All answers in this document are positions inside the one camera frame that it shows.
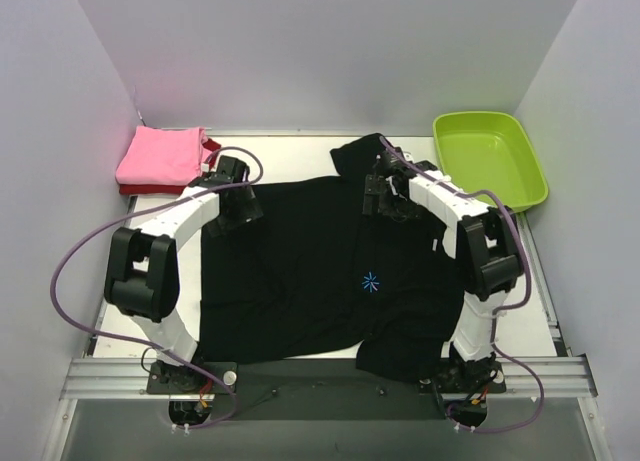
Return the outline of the black t shirt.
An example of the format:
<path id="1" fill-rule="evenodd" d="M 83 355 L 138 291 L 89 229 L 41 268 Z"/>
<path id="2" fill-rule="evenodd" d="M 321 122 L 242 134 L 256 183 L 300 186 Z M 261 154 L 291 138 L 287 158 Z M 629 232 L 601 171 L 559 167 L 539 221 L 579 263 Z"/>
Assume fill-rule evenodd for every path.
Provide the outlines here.
<path id="1" fill-rule="evenodd" d="M 367 216 L 371 134 L 331 151 L 335 174 L 259 185 L 262 216 L 201 233 L 199 351 L 238 364 L 355 348 L 358 369 L 414 383 L 436 374 L 463 289 L 430 214 Z"/>

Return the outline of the green plastic tray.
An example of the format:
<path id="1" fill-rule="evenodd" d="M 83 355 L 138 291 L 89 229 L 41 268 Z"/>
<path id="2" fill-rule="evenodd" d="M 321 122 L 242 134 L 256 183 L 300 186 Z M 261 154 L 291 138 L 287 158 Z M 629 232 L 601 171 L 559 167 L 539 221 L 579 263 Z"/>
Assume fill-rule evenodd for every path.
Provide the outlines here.
<path id="1" fill-rule="evenodd" d="M 543 203 L 549 188 L 521 123 L 493 111 L 447 113 L 433 121 L 440 166 L 467 192 L 487 189 L 515 212 Z"/>

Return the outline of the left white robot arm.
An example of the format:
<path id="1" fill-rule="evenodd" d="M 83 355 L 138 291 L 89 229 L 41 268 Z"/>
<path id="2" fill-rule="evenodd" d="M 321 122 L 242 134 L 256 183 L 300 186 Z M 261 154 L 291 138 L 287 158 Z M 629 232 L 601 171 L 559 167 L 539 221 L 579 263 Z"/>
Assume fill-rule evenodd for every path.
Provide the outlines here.
<path id="1" fill-rule="evenodd" d="M 154 344 L 156 375 L 169 377 L 183 392 L 202 386 L 205 368 L 193 360 L 198 342 L 176 310 L 178 254 L 202 228 L 221 236 L 262 217 L 249 174 L 244 161 L 222 155 L 213 171 L 191 181 L 178 206 L 137 228 L 121 227 L 111 238 L 105 299 Z"/>

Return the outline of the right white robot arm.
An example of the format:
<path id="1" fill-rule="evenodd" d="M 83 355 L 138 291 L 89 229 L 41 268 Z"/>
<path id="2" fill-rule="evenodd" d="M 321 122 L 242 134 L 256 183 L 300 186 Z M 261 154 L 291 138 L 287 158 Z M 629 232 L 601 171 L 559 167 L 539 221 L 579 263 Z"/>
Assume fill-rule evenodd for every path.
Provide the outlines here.
<path id="1" fill-rule="evenodd" d="M 507 305 L 507 295 L 520 278 L 525 279 L 525 297 L 531 295 L 531 273 L 512 211 L 479 200 L 435 165 L 413 164 L 393 148 L 377 156 L 366 177 L 363 213 L 402 221 L 430 215 L 444 225 L 440 245 L 464 289 L 451 354 L 466 363 L 495 355 L 499 314 L 526 303 Z"/>

